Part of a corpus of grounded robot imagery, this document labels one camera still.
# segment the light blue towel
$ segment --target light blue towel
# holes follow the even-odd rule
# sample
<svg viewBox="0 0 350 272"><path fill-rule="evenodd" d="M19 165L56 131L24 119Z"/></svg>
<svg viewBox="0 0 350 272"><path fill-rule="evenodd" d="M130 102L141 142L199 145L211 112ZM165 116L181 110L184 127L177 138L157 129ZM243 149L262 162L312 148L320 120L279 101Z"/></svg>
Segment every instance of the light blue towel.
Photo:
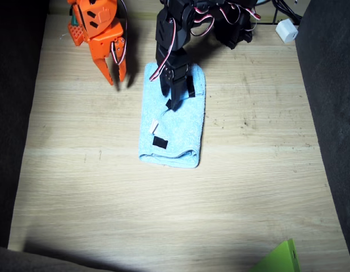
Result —
<svg viewBox="0 0 350 272"><path fill-rule="evenodd" d="M171 98L171 92L164 97L159 79L155 82L149 81L156 69L156 63L147 64L145 69L140 160L172 167L195 168L200 161L204 124L205 75L199 66L192 66L195 97L189 98L188 91L183 93L181 106L174 112L166 107L166 103ZM150 132L153 120L158 121L155 134ZM153 145L155 136L168 141L166 149Z"/></svg>

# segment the white power adapter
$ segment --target white power adapter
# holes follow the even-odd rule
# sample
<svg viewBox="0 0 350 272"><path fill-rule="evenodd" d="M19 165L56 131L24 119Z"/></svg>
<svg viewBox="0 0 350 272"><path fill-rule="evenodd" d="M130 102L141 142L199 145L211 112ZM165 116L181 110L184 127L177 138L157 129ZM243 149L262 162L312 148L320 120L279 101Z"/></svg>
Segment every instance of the white power adapter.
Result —
<svg viewBox="0 0 350 272"><path fill-rule="evenodd" d="M276 32L284 43L293 41L298 34L297 28L292 24L290 19L280 21L276 27Z"/></svg>

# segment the orange robot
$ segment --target orange robot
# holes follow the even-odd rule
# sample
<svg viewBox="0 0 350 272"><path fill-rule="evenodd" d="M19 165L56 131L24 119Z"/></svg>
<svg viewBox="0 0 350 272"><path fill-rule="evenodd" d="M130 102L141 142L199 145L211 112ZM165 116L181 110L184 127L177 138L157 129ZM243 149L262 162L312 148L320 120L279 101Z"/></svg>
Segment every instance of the orange robot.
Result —
<svg viewBox="0 0 350 272"><path fill-rule="evenodd" d="M123 38L123 28L119 19L115 18L117 0L68 0L68 3L73 11L68 29L75 45L79 46L83 41L89 44L94 63L113 85L106 63L111 52L114 63L119 66L119 79L123 82L126 74L126 37Z"/></svg>

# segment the wooden surface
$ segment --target wooden surface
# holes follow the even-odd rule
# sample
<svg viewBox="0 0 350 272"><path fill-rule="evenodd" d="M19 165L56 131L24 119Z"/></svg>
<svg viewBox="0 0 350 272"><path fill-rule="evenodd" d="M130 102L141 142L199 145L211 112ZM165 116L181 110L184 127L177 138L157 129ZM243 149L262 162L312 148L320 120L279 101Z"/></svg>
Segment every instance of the wooden surface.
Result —
<svg viewBox="0 0 350 272"><path fill-rule="evenodd" d="M302 271L350 271L294 43L267 25L235 50L192 40L207 83L201 162L176 169L138 159L155 22L132 21L128 65L138 73L117 90L87 44L74 46L68 20L47 19L10 249L230 272L294 238Z"/></svg>
<svg viewBox="0 0 350 272"><path fill-rule="evenodd" d="M136 19L156 20L158 12L163 8L163 4L159 0L124 0L129 16ZM294 0L285 0L287 5L299 15L303 15L310 3L310 0L298 0L298 4ZM67 0L50 0L49 12L56 15L69 14L69 4ZM260 5L256 8L259 15L262 16L262 23L272 23L275 15L275 7L271 2ZM287 19L288 17L281 12L277 14L277 21Z"/></svg>

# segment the black cable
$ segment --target black cable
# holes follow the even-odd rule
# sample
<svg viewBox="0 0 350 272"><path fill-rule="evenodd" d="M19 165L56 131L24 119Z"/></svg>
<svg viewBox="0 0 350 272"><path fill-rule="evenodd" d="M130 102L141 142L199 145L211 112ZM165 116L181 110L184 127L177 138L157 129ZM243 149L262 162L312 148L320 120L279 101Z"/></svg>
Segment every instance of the black cable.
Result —
<svg viewBox="0 0 350 272"><path fill-rule="evenodd" d="M279 10L281 13L290 17L295 24L300 24L302 16L295 14L293 10L284 2L284 0L278 0L277 2L276 0L272 0L272 3L276 8L276 12Z"/></svg>
<svg viewBox="0 0 350 272"><path fill-rule="evenodd" d="M277 2L276 12L275 12L275 16L273 17L273 23L272 23L272 24L275 24L276 19L277 19L277 14L278 14L278 3L279 3L279 0L278 0L278 2Z"/></svg>

